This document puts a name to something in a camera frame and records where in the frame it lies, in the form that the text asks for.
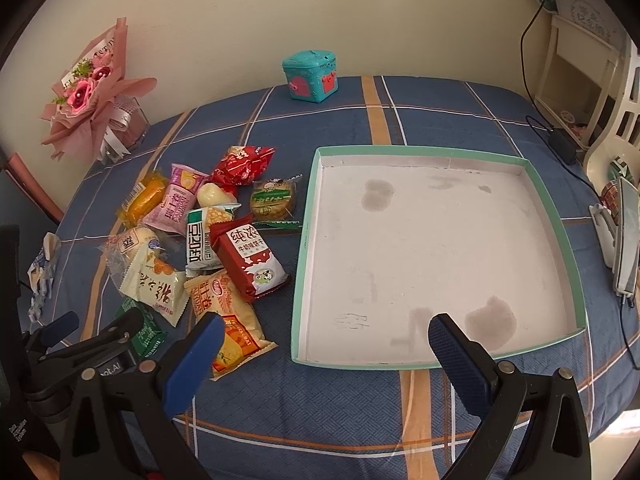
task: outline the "teal lid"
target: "teal lid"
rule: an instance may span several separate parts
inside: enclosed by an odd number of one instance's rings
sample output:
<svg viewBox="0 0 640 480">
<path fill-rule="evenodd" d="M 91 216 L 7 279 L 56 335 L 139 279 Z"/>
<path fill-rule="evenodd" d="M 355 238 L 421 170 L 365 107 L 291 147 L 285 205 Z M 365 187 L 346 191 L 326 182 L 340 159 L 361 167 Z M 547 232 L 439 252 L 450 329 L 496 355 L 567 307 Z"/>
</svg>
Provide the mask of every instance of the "teal lid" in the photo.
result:
<svg viewBox="0 0 640 480">
<path fill-rule="evenodd" d="M 330 50 L 301 50 L 282 62 L 283 68 L 313 68 L 335 60 Z"/>
</svg>

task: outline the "blue gripper pad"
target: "blue gripper pad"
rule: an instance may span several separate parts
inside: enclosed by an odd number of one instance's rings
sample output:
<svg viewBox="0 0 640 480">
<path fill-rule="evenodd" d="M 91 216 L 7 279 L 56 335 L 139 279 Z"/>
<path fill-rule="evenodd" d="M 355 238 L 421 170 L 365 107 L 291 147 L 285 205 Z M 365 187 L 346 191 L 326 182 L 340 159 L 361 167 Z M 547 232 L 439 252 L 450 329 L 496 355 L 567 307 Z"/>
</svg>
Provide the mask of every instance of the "blue gripper pad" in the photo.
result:
<svg viewBox="0 0 640 480">
<path fill-rule="evenodd" d="M 224 339 L 224 320 L 207 312 L 191 333 L 175 342 L 161 359 L 157 380 L 162 407 L 169 418 L 191 405 L 191 398 L 210 373 Z"/>
<path fill-rule="evenodd" d="M 52 348 L 76 330 L 78 326 L 78 314 L 69 311 L 42 327 L 40 343 L 46 348 Z"/>
<path fill-rule="evenodd" d="M 494 360 L 482 346 L 469 341 L 447 314 L 438 314 L 431 319 L 429 345 L 465 409 L 484 419 L 497 388 Z"/>
</svg>

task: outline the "tray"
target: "tray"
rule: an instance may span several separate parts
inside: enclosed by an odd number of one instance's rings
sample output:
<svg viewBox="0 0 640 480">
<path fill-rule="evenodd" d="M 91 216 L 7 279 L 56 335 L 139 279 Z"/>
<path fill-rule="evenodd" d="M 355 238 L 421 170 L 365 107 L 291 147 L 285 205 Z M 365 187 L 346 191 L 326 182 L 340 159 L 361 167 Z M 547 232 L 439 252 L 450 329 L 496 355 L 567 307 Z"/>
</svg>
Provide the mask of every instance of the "tray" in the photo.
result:
<svg viewBox="0 0 640 480">
<path fill-rule="evenodd" d="M 329 368 L 435 368 L 427 328 L 441 312 L 494 358 L 585 329 L 574 254 L 533 165 L 452 148 L 318 148 L 292 359 Z"/>
</svg>

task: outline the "chair backrest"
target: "chair backrest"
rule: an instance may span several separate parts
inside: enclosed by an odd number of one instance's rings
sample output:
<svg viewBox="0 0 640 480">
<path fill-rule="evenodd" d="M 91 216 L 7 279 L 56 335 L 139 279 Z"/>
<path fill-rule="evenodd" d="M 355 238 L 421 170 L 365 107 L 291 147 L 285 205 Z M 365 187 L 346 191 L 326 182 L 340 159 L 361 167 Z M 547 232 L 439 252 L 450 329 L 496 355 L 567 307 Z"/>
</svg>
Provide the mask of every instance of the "chair backrest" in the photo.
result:
<svg viewBox="0 0 640 480">
<path fill-rule="evenodd" d="M 609 165 L 619 157 L 624 160 L 640 184 L 640 56 L 627 35 L 620 87 L 609 121 L 584 157 L 584 171 L 600 193 L 609 181 Z"/>
</svg>

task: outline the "table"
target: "table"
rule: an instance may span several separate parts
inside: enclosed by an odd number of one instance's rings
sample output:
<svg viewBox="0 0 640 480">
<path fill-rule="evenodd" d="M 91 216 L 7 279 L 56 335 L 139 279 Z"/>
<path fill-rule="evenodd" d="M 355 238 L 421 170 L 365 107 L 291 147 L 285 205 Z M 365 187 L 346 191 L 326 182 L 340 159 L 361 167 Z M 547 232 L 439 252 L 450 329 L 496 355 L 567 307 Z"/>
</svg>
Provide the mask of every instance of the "table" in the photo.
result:
<svg viewBox="0 0 640 480">
<path fill-rule="evenodd" d="M 153 168 L 169 174 L 171 163 L 179 162 L 210 171 L 230 145 L 274 146 L 265 176 L 304 175 L 296 209 L 302 219 L 319 146 L 418 144 L 523 156 L 535 165 L 563 219 L 584 287 L 588 329 L 512 360 L 524 372 L 571 368 L 591 438 L 596 437 L 628 405 L 639 375 L 626 355 L 610 270 L 588 217 L 595 197 L 526 125 L 525 115 L 537 116 L 535 110 L 514 92 L 458 80 L 362 76 L 342 77 L 339 85 L 320 104 L 294 101 L 286 86 L 277 86 L 188 110 L 152 126 L 128 159 L 92 167 L 58 229 L 63 246 L 43 322 L 77 312 L 81 327 L 70 336 L 73 343 L 112 320 L 122 298 L 108 279 L 99 247 L 121 229 L 114 211 L 136 179 Z M 243 189 L 240 195 L 244 210 L 248 193 Z M 295 273 L 300 235 L 269 236 L 267 242 L 285 270 Z M 183 266 L 184 259 L 181 246 L 170 261 Z M 443 371 L 353 372 L 294 364 L 292 295 L 289 285 L 255 304 L 264 333 L 280 346 L 219 381 L 205 381 L 192 408 L 175 419 L 205 468 L 220 479 L 441 476 L 478 424 Z M 169 330 L 169 341 L 193 325 L 190 311 L 175 330 L 157 318 Z M 638 313 L 626 309 L 623 319 L 635 349 Z M 526 424 L 523 417 L 496 478 L 507 472 Z M 142 440 L 135 429 L 132 433 Z"/>
</svg>

